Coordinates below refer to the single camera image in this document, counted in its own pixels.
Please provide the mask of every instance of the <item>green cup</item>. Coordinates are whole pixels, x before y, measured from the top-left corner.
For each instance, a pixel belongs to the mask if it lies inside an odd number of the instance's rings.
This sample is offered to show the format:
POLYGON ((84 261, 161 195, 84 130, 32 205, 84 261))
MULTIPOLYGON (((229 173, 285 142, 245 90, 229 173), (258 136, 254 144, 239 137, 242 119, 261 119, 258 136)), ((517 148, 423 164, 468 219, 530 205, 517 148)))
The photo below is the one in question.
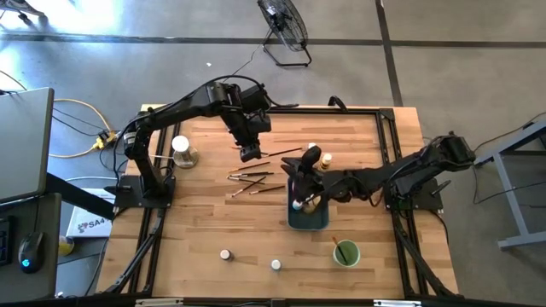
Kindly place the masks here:
POLYGON ((341 240, 338 244, 338 247, 334 247, 334 261, 346 268, 353 267, 358 264, 360 261, 360 249, 351 240, 341 240), (341 256, 340 249, 343 252, 346 260, 341 256))

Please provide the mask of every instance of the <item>white bottle cap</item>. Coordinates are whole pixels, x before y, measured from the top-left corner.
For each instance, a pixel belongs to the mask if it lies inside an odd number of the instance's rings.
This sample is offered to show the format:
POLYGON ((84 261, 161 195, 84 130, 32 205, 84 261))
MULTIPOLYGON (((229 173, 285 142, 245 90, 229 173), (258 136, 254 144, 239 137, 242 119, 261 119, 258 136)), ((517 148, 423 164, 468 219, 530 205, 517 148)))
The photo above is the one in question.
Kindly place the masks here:
POLYGON ((297 200, 294 200, 294 201, 292 202, 292 208, 293 208, 294 210, 299 210, 299 209, 301 209, 302 206, 304 206, 304 204, 300 203, 300 202, 297 201, 297 200))
POLYGON ((220 258, 223 260, 228 260, 231 257, 231 252, 228 250, 222 250, 220 252, 220 258))
POLYGON ((324 154, 324 157, 322 157, 322 162, 331 162, 332 161, 332 155, 330 153, 324 154))
POLYGON ((186 136, 175 136, 172 139, 172 148, 180 153, 185 153, 189 149, 189 141, 186 136))
POLYGON ((274 269, 274 270, 279 270, 281 269, 281 262, 277 259, 271 261, 271 268, 274 269))

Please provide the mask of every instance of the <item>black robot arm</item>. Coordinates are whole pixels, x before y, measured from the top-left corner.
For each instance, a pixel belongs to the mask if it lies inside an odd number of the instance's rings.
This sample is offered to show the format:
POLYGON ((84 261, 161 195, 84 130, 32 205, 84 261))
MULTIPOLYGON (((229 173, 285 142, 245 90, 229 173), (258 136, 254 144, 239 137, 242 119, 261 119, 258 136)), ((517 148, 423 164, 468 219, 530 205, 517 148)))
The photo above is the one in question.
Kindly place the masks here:
POLYGON ((466 170, 475 160, 464 138, 453 133, 436 137, 420 151, 379 168, 322 172, 312 167, 320 155, 321 149, 313 147, 302 158, 282 159, 286 163, 282 169, 293 178, 293 194, 298 202, 319 195, 340 202, 352 197, 367 200, 384 187, 405 198, 439 173, 466 170))
POLYGON ((161 196, 166 192, 164 178, 148 155, 150 138, 155 130, 198 116, 220 116, 235 144, 241 147, 241 160, 260 159, 258 134, 271 130, 265 113, 270 101, 262 85, 241 92, 236 84, 211 82, 172 104, 140 112, 125 128, 124 152, 136 162, 141 173, 143 197, 161 196))

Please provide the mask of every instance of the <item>butcher block tabletop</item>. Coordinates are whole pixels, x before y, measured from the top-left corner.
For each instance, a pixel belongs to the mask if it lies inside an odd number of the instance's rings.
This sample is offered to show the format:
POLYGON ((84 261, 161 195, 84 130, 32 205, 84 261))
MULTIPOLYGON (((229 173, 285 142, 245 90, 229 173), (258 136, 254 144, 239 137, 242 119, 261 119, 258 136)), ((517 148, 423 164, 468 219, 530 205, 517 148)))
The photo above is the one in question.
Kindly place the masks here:
MULTIPOLYGON (((395 107, 402 155, 423 146, 417 111, 395 107)), ((333 156, 330 170, 382 165, 374 116, 339 114, 271 114, 272 130, 259 135, 261 149, 274 153, 314 142, 333 156)), ((164 153, 170 149, 167 132, 164 153)), ((248 192, 286 184, 281 157, 300 157, 302 151, 242 164, 233 137, 221 118, 184 121, 180 135, 199 152, 199 162, 189 170, 175 167, 174 200, 167 211, 153 295, 155 297, 206 298, 402 298, 392 219, 383 205, 352 200, 329 202, 329 225, 322 231, 294 230, 287 223, 286 189, 262 194, 248 192), (247 183, 226 179, 237 167, 270 161, 248 171, 271 171, 265 185, 255 185, 231 198, 247 183), (334 243, 349 239, 361 252, 352 268, 332 258, 334 243), (223 261, 222 250, 234 254, 223 261), (280 271, 270 267, 282 263, 280 271)), ((149 152, 155 153, 159 132, 153 134, 149 152)), ((390 137, 387 138, 392 150, 390 137)), ((138 174, 133 161, 127 174, 138 174)), ((97 291, 112 285, 131 260, 137 246, 143 209, 124 211, 113 222, 97 291)), ((425 260, 454 293, 456 280, 444 228, 430 212, 416 211, 415 223, 425 260)), ((149 255, 143 260, 142 287, 149 255)), ((408 262, 414 289, 415 267, 408 262)))

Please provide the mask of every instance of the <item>electric fan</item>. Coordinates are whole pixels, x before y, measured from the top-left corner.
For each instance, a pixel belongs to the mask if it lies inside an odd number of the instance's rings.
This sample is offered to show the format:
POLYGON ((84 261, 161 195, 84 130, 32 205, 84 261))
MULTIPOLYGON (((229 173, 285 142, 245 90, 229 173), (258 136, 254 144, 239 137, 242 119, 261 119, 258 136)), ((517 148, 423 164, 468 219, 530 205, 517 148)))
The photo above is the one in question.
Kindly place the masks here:
POLYGON ((279 67, 307 67, 311 64, 311 56, 307 51, 307 30, 304 21, 298 13, 298 10, 290 0, 258 0, 258 6, 264 14, 265 21, 270 30, 265 37, 262 47, 265 53, 273 59, 279 67), (294 52, 305 51, 309 61, 307 63, 283 64, 265 48, 265 43, 271 35, 275 35, 282 40, 285 46, 294 52))

